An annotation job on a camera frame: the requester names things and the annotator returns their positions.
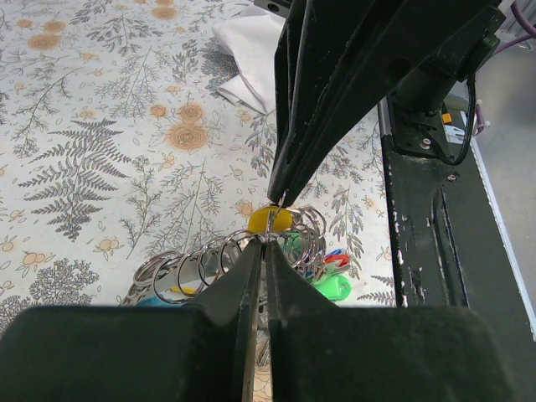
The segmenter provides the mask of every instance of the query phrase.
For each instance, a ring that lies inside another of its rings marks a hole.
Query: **fern print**
[[[253,133],[245,140],[245,145],[251,151],[259,149],[258,155],[251,158],[251,167],[257,171],[257,175],[266,178],[270,171],[270,165],[274,160],[274,152],[271,147],[276,144],[276,125],[269,123],[268,116],[260,113],[253,117],[250,127]]]
[[[358,258],[364,252],[362,242],[358,237],[359,231],[363,230],[363,211],[357,204],[350,202],[350,187],[338,186],[333,195],[332,210],[335,210],[335,218],[329,225],[329,231],[337,240],[346,237],[346,246],[352,255],[351,268],[348,274],[352,278],[359,278],[361,265]]]
[[[66,258],[55,261],[52,266],[38,272],[37,279],[29,287],[31,298],[15,295],[0,301],[0,334],[18,314],[30,307],[89,306],[94,296],[83,291],[98,280],[99,276],[85,261],[74,260],[70,263]]]
[[[379,123],[377,121],[370,135],[367,135],[358,143],[358,151],[365,152],[369,156],[368,159],[363,161],[361,169],[363,171],[373,169],[383,177],[382,147],[379,139]]]
[[[197,11],[194,15],[196,18],[190,23],[190,26],[188,30],[191,33],[199,32],[199,27],[201,24],[207,24],[210,22],[211,19],[214,19],[216,15],[221,15],[224,13],[225,5],[229,3],[234,2],[225,2],[225,3],[218,3],[214,4],[212,6],[205,6],[200,11]]]
[[[151,65],[151,55],[156,65]],[[152,85],[160,78],[159,69],[170,65],[169,55],[152,47],[142,55],[134,54],[126,59],[120,77],[99,86],[95,91],[102,99],[119,100],[110,110],[110,117],[144,117],[147,108],[157,99],[157,89]]]
[[[120,17],[111,18],[103,25],[95,26],[87,37],[102,42],[110,53],[117,49],[117,53],[125,57],[142,48],[141,45],[134,43],[133,39],[148,38],[152,35],[160,37],[163,32],[150,27],[140,19],[127,18],[121,13]]]
[[[18,158],[32,157],[39,148],[34,138],[35,131],[46,131],[49,128],[48,123],[43,119],[43,116],[52,116],[59,112],[52,106],[52,90],[55,90],[58,95],[69,99],[71,94],[67,91],[67,77],[73,74],[78,69],[71,70],[52,84],[44,84],[29,90],[25,95],[26,98],[33,100],[33,104],[28,106],[20,106],[14,113],[15,116],[29,116],[28,122],[23,123],[14,133],[11,141],[17,143],[13,149],[13,154]]]
[[[98,279],[90,264],[78,260],[70,263],[64,258],[38,272],[37,280],[30,285],[30,296],[36,304],[89,306],[93,296],[82,291]]]
[[[195,39],[190,39],[188,42],[183,43],[184,53],[179,53],[173,56],[175,66],[173,67],[173,78],[177,82],[186,84],[186,77],[198,70],[199,61],[195,58],[198,51],[198,43]]]
[[[8,329],[18,314],[33,306],[35,303],[29,297],[22,298],[19,295],[6,297],[0,301],[0,334]]]
[[[328,175],[338,179],[351,180],[354,184],[359,184],[363,181],[363,176],[359,173],[358,167],[352,163],[348,156],[348,150],[336,145],[322,162],[312,180],[306,184],[301,192],[300,198],[307,199],[310,195],[313,198],[321,198],[328,193],[327,185],[322,181],[322,176]]]
[[[137,157],[134,159],[133,164],[136,171],[140,173],[140,177],[132,180],[131,186],[134,190],[134,195],[127,198],[126,203],[134,205],[137,222],[134,222],[133,219],[121,219],[121,223],[128,233],[128,242],[131,247],[131,251],[126,257],[127,259],[136,248],[140,238],[151,234],[152,228],[158,226],[161,218],[160,214],[152,210],[160,200],[162,191],[149,192],[149,186],[154,182],[154,169],[149,168],[149,159]]]
[[[170,248],[186,252],[219,235],[210,217],[219,213],[223,183],[220,178],[207,175],[205,163],[182,165],[162,180],[173,201],[163,214],[167,226],[154,236],[147,247],[148,255]]]
[[[382,282],[384,285],[388,287],[394,288],[394,278],[392,276],[378,276],[378,275],[371,275],[371,278],[374,278],[376,281]]]
[[[114,138],[122,131],[113,131],[109,126],[114,121],[104,119],[100,122],[86,123],[73,121],[83,130],[53,131],[50,134],[68,137],[71,141],[58,144],[42,153],[32,162],[62,157],[57,164],[39,170],[37,176],[20,183],[20,187],[33,188],[46,185],[26,201],[39,201],[54,198],[52,204],[32,211],[33,214],[57,214],[48,224],[57,225],[56,232],[62,233],[73,242],[80,235],[82,224],[91,221],[91,214],[100,211],[92,202],[105,201],[108,197],[99,192],[111,192],[116,187],[106,181],[106,176],[126,178],[115,166],[131,159],[118,151]]]
[[[9,101],[9,95],[0,91],[0,126],[6,124],[6,101]]]
[[[379,302],[385,306],[394,307],[396,305],[396,300],[394,296],[394,291],[376,291],[373,293],[368,293],[358,297],[358,300],[370,300],[373,302]]]
[[[6,13],[3,11],[3,8],[0,8],[0,42],[4,41],[3,37],[3,30],[9,31],[11,30],[11,24],[6,21]]]
[[[200,51],[204,59],[201,72],[210,77],[205,89],[210,91],[213,98],[220,97],[218,87],[239,73],[235,58],[218,50],[216,38],[211,38]]]
[[[69,56],[53,57],[46,54],[39,54],[36,57],[25,57],[28,51],[25,49],[15,48],[6,52],[0,64],[0,72],[9,70],[13,75],[24,75],[28,68],[34,68],[33,73],[30,73],[31,78],[39,81],[52,79],[56,63]]]
[[[87,23],[92,15],[105,13],[108,4],[111,4],[111,0],[89,0],[84,3],[84,8],[75,13],[75,17],[70,20],[70,23],[73,25]]]

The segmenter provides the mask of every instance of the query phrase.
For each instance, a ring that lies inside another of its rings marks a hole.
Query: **green plastic tag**
[[[325,281],[313,285],[327,299],[338,302],[350,296],[352,286],[350,281],[342,275],[328,277]]]

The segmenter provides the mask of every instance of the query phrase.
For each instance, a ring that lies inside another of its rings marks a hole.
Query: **floral tablecloth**
[[[238,71],[211,26],[248,4],[0,0],[0,331],[36,304],[116,305],[148,256],[267,202],[275,117],[216,92]],[[343,305],[394,303],[377,120],[298,200],[351,250]]]

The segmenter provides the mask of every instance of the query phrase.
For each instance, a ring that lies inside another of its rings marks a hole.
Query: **white cloth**
[[[233,105],[243,102],[265,115],[276,109],[274,55],[284,23],[251,5],[239,17],[212,27],[220,51],[234,57],[240,72],[218,88]]]

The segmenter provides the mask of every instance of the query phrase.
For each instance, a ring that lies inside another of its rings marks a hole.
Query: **purple cable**
[[[524,42],[525,40],[536,39],[536,26],[533,26],[525,18],[523,13],[521,13],[518,3],[513,2],[510,9],[512,10],[513,16],[516,18],[516,21],[518,21],[519,25],[521,25],[521,28],[523,28],[527,32],[527,34],[520,38],[516,38],[511,42],[500,45],[498,48],[495,49],[495,52],[493,52],[493,56],[501,53],[503,50],[506,50],[508,48],[511,48],[512,46],[515,46],[516,44],[520,44],[521,42]],[[480,134],[481,132],[484,131],[484,127],[486,126],[486,121],[484,120],[484,114],[482,113],[482,108],[480,107],[480,105],[477,105],[477,108],[475,109],[475,113],[477,115],[477,132],[478,134]]]
[[[521,42],[524,42],[525,40],[534,39],[532,35],[524,35],[520,38],[516,38],[511,42],[508,42],[507,44],[502,44],[498,48],[495,49],[495,52],[493,52],[493,55],[501,53],[503,50],[506,50],[508,48],[511,48],[512,46],[516,44],[520,44]]]
[[[521,28],[523,28],[527,34],[531,35],[532,38],[536,38],[536,28],[533,27],[533,25],[525,18],[523,13],[521,13],[518,2],[513,2],[510,9],[512,10],[513,16],[516,18],[516,21],[518,21],[519,25],[521,25]]]

